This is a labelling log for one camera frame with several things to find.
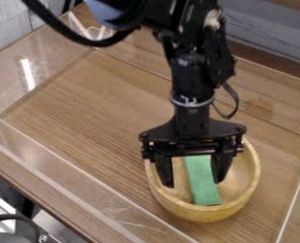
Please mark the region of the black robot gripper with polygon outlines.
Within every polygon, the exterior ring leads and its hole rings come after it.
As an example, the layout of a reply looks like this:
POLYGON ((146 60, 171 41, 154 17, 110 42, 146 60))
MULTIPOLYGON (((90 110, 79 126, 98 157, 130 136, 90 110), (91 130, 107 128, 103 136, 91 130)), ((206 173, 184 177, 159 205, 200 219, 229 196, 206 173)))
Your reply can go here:
POLYGON ((206 105, 177 105, 171 119, 138 135, 141 156, 155 160, 162 185, 173 188, 171 158, 213 155, 213 181, 220 183, 228 175, 234 156, 244 151, 245 132, 244 125, 213 119, 206 105))

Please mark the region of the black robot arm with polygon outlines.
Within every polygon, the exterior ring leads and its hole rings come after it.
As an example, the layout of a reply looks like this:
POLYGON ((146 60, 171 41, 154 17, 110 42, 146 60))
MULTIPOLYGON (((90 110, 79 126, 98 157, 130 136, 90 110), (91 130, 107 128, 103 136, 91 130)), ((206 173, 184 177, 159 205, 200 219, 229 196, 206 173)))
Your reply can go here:
POLYGON ((169 122, 139 134, 142 156, 157 167, 162 185, 174 186, 173 160, 210 155, 213 181, 221 182, 233 158, 244 151, 246 127, 210 117, 217 88, 234 99, 228 84, 237 59, 226 40, 226 20, 218 0, 86 0, 102 25, 118 31, 147 27, 162 44, 171 73, 169 122))

